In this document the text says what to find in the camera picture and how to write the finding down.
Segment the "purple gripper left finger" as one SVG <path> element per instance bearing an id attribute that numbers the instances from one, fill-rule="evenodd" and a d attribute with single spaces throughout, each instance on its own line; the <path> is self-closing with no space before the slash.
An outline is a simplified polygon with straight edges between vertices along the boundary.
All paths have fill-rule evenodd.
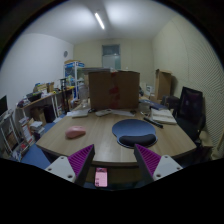
<path id="1" fill-rule="evenodd" d="M 68 157 L 58 157 L 46 168 L 46 171 L 83 186 L 94 155 L 94 145 L 89 145 Z"/>

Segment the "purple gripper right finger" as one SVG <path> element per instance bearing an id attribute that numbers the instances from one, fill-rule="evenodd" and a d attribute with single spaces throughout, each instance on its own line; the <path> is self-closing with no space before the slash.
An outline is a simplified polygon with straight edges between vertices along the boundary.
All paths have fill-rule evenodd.
<path id="1" fill-rule="evenodd" d="M 160 180 L 182 169 L 169 155 L 160 156 L 138 144 L 134 146 L 134 155 L 146 183 Z"/>

